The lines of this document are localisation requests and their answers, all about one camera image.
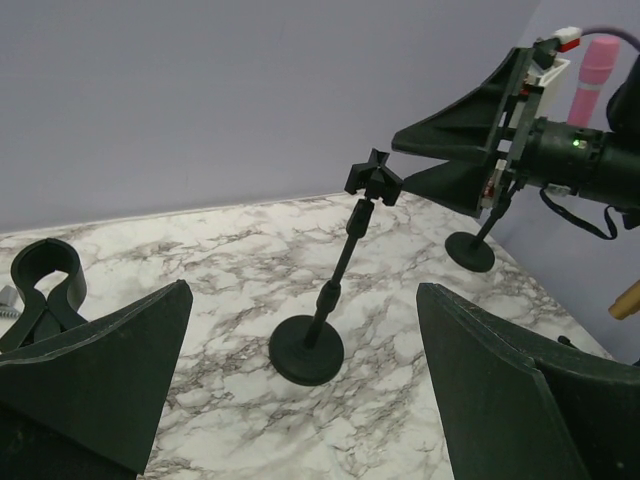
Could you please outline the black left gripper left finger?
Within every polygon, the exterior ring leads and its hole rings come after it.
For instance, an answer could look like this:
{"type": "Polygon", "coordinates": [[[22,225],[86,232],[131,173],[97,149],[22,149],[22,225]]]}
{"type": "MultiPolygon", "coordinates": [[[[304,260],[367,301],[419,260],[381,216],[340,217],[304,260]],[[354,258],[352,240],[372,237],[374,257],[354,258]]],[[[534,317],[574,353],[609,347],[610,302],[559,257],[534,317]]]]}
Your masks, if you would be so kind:
{"type": "Polygon", "coordinates": [[[4,479],[135,479],[149,461],[193,296],[179,280],[1,357],[4,479]]]}

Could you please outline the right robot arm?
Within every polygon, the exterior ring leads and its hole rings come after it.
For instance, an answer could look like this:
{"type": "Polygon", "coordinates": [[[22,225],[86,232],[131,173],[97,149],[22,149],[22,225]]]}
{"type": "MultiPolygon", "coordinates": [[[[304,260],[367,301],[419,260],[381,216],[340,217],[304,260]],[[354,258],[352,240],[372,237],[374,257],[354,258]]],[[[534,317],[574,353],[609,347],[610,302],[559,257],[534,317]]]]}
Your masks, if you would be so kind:
{"type": "Polygon", "coordinates": [[[457,213],[502,214],[527,185],[554,188],[639,216],[639,125],[610,131],[540,115],[567,65],[556,40],[514,47],[480,86],[450,106],[398,131],[396,152],[438,160],[408,177],[405,191],[457,213]]]}

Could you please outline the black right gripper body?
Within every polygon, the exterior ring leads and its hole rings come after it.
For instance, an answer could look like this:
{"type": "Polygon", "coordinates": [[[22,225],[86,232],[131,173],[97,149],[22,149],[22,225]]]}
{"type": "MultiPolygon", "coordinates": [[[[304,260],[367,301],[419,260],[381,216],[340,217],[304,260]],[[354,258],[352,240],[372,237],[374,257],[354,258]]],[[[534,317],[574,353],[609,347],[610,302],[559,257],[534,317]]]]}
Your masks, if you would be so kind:
{"type": "MultiPolygon", "coordinates": [[[[525,76],[533,50],[525,58],[525,76]]],[[[574,195],[593,176],[604,135],[587,127],[553,122],[537,116],[541,93],[523,85],[502,133],[511,142],[497,160],[481,196],[480,206],[493,209],[511,187],[530,184],[542,190],[574,195]]]]}

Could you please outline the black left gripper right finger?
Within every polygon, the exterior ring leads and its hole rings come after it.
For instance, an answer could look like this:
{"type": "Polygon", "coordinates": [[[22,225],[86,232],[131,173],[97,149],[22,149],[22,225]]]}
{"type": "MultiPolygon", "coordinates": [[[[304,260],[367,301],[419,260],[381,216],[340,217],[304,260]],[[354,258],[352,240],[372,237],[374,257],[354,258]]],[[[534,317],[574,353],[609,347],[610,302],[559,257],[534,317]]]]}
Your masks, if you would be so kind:
{"type": "Polygon", "coordinates": [[[423,283],[417,312],[458,479],[635,479],[639,370],[423,283]]]}

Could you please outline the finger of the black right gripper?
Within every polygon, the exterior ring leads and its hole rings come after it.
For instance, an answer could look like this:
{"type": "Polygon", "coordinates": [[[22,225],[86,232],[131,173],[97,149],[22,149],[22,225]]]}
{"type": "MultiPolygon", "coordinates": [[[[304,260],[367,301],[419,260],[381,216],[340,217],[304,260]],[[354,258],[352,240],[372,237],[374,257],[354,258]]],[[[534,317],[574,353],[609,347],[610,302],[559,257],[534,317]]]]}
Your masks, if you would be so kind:
{"type": "Polygon", "coordinates": [[[481,165],[497,149],[525,77],[525,49],[512,48],[480,86],[428,118],[398,132],[392,150],[481,165]]]}
{"type": "Polygon", "coordinates": [[[481,196],[489,170],[462,162],[446,162],[414,173],[402,190],[473,218],[480,216],[481,196]]]}

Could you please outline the black clamp microphone stand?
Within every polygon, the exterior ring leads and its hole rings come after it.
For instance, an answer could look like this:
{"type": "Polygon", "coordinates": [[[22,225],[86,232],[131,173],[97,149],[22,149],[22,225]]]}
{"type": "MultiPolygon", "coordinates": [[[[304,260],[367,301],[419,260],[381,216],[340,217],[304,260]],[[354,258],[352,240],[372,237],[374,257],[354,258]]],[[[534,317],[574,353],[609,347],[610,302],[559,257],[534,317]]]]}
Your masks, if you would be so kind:
{"type": "Polygon", "coordinates": [[[87,323],[78,313],[87,295],[80,257],[68,243],[54,238],[36,241],[14,258],[11,278],[24,310],[1,337],[1,351],[12,352],[87,323]],[[37,284],[44,277],[66,275],[45,295],[37,284]]]}

